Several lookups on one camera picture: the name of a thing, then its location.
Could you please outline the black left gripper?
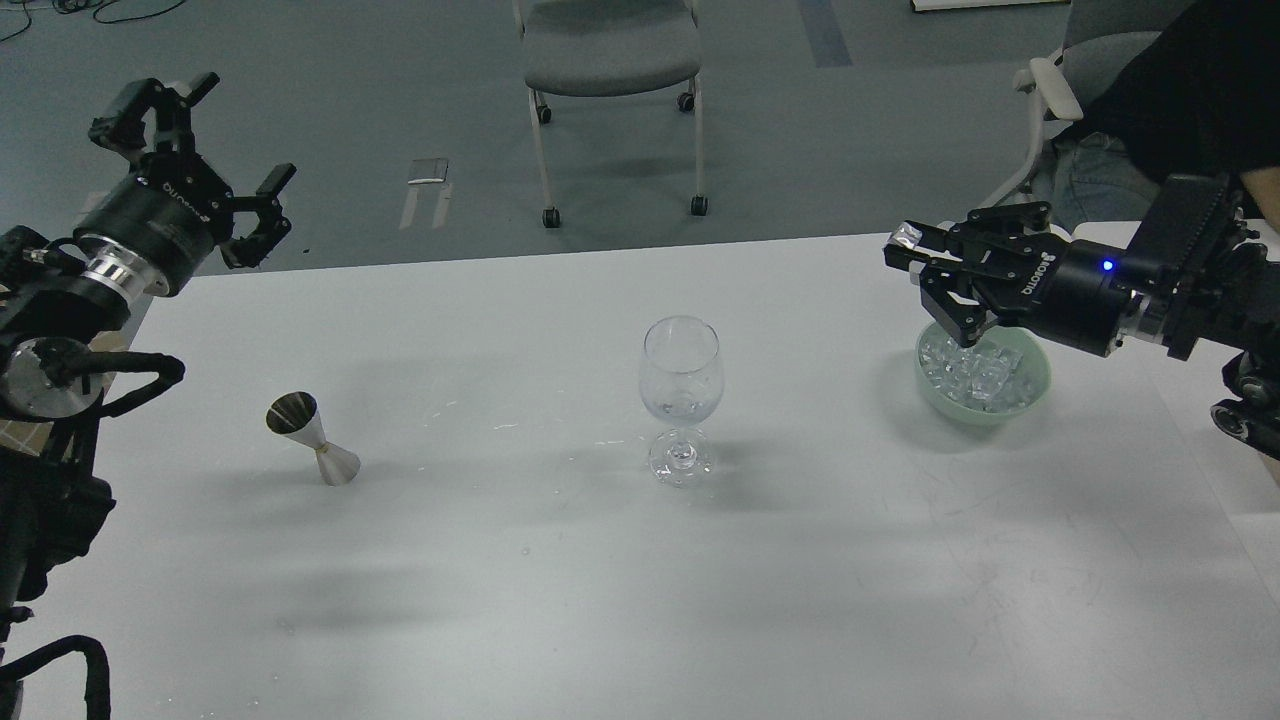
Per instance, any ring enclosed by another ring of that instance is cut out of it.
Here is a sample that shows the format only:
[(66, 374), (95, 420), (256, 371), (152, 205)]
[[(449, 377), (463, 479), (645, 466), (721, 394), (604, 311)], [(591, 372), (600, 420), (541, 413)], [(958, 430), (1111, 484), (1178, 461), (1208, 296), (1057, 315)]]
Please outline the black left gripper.
[[(252, 195), (230, 186), (195, 146), (191, 113), (220, 82), (207, 72), (183, 91), (155, 78), (128, 83), (90, 124), (91, 142), (124, 158), (125, 177), (73, 229), (86, 275), (125, 299), (173, 297), (219, 243), (228, 269), (259, 268), (289, 234), (280, 193), (297, 168), (282, 163)], [(232, 237), (236, 214), (255, 228)]]

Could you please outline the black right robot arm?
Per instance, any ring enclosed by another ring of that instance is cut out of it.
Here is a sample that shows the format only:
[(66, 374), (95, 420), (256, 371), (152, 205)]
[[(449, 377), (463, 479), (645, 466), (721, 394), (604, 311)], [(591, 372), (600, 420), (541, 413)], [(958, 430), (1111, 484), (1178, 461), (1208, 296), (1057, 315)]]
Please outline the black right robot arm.
[(1172, 176), (1124, 249), (1056, 236), (1043, 201), (979, 208), (948, 228), (904, 222), (884, 263), (963, 347), (1014, 327), (1100, 357), (1129, 338), (1178, 360), (1201, 341), (1235, 348), (1210, 415), (1276, 457), (1279, 268), (1240, 201), (1225, 177)]

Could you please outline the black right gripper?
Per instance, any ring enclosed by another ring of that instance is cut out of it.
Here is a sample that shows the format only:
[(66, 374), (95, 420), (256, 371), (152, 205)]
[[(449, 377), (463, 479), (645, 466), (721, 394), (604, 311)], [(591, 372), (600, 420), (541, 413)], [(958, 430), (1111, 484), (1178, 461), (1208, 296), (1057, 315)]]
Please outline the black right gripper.
[(1121, 249), (1050, 232), (1047, 202), (979, 208), (947, 228), (916, 223), (916, 252), (888, 242), (884, 265), (920, 272), (922, 306), (961, 348), (1018, 327), (1098, 357), (1120, 343), (1132, 291), (1116, 281)]

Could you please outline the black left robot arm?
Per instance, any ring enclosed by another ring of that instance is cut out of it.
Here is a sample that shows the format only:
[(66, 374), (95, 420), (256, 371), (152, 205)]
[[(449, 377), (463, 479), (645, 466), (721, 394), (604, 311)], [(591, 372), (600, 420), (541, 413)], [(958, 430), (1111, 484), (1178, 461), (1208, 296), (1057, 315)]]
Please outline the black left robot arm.
[(3, 634), (33, 615), (49, 573), (87, 553), (115, 507), (93, 474), (100, 424), (164, 395), (186, 374), (165, 354), (93, 350), (143, 296), (178, 295), (219, 252), (256, 268), (291, 232), (284, 163), (239, 196), (196, 147), (191, 113), (215, 73), (174, 88), (127, 85), (90, 127), (129, 164), (125, 178), (67, 237), (26, 225), (3, 234), (3, 421), (47, 427), (37, 451), (3, 450)]

